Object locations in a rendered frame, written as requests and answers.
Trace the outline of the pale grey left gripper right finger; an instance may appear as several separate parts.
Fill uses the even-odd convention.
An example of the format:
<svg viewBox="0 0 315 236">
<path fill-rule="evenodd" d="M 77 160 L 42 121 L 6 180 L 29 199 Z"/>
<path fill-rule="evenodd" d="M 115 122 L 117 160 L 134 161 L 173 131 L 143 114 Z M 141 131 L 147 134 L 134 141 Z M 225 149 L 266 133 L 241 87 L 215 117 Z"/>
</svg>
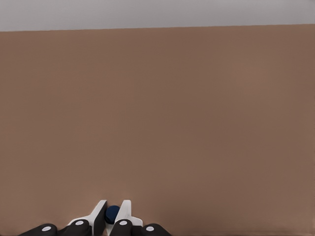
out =
<svg viewBox="0 0 315 236">
<path fill-rule="evenodd" d="M 116 217 L 115 224 L 120 220 L 129 220 L 133 226 L 143 227 L 143 220 L 135 216 L 132 216 L 131 200 L 123 200 L 122 204 L 119 207 L 120 207 L 120 210 Z M 107 236 L 110 236 L 114 228 L 114 225 L 107 224 Z"/>
</svg>

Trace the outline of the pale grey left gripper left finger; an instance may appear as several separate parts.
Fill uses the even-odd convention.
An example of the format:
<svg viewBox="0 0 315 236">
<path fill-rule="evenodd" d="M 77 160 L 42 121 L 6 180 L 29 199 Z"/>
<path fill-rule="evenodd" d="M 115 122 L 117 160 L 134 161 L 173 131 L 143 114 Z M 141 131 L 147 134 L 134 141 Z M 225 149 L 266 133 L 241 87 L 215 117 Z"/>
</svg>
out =
<svg viewBox="0 0 315 236">
<path fill-rule="evenodd" d="M 71 220 L 58 236 L 102 236 L 105 230 L 107 201 L 101 200 L 87 216 Z"/>
</svg>

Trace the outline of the dark blue round object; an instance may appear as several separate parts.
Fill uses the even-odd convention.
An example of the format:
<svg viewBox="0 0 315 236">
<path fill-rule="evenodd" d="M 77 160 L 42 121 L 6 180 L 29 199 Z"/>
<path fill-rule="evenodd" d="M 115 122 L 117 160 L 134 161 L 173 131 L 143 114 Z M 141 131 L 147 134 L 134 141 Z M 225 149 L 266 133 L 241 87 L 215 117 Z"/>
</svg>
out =
<svg viewBox="0 0 315 236">
<path fill-rule="evenodd" d="M 107 208 L 105 212 L 105 222 L 110 225 L 115 224 L 116 217 L 119 213 L 120 207 L 113 205 Z"/>
</svg>

